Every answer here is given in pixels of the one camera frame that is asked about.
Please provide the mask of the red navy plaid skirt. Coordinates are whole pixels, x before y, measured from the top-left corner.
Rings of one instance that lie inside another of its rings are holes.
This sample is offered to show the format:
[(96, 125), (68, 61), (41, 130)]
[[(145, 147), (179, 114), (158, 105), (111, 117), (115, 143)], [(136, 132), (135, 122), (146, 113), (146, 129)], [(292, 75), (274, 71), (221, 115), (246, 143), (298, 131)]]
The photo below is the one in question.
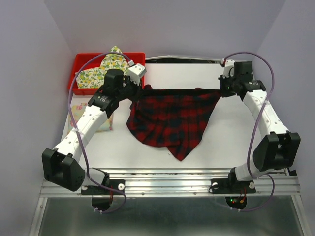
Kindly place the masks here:
[(141, 143), (167, 148), (183, 161), (202, 141), (220, 98), (218, 89), (154, 89), (145, 85), (130, 106), (126, 125)]

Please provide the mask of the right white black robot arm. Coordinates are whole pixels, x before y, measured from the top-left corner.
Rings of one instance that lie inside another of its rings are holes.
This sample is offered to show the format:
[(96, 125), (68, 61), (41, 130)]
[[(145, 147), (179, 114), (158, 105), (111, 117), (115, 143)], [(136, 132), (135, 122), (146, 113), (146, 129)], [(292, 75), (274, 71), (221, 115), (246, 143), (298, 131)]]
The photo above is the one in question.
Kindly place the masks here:
[(256, 148), (252, 147), (251, 140), (246, 162), (231, 169), (227, 178), (213, 179), (209, 190), (214, 194), (254, 193), (254, 179), (293, 165), (301, 138), (276, 114), (269, 101), (271, 92), (253, 78), (251, 61), (222, 59), (220, 64), (223, 67), (219, 77), (223, 97), (240, 97), (255, 120), (253, 133), (258, 131), (262, 139)]

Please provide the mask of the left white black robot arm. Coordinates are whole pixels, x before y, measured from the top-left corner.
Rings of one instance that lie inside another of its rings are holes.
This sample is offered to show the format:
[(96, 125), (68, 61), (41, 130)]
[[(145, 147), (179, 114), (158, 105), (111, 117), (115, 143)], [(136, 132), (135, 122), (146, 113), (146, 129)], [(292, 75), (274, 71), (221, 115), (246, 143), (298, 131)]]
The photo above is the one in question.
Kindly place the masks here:
[(73, 122), (72, 130), (53, 149), (42, 153), (44, 177), (60, 187), (76, 191), (81, 186), (92, 186), (103, 194), (109, 190), (107, 174), (103, 171), (90, 171), (79, 164), (85, 147), (95, 132), (111, 117), (119, 102), (133, 100), (141, 90), (141, 78), (146, 68), (136, 64), (123, 72), (109, 69), (104, 77), (104, 84), (88, 101), (82, 116)]

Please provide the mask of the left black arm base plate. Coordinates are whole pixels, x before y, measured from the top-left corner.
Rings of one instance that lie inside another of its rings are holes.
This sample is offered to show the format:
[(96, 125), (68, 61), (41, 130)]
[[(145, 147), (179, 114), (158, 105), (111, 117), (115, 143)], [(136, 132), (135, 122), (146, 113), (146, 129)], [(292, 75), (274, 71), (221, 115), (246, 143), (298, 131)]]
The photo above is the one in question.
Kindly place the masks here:
[[(109, 179), (105, 183), (104, 186), (119, 190), (121, 192), (125, 191), (126, 181), (124, 179)], [(81, 195), (89, 196), (89, 195), (110, 195), (112, 191), (104, 189), (99, 186), (87, 186), (81, 188)]]

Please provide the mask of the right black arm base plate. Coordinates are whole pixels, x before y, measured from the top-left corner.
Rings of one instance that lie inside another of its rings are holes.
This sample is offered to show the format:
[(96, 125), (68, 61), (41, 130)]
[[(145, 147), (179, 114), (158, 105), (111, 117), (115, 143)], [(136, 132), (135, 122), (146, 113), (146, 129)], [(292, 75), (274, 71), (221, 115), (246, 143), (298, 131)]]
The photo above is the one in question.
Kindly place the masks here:
[(252, 181), (230, 182), (227, 178), (211, 179), (211, 190), (213, 194), (253, 194), (256, 189)]

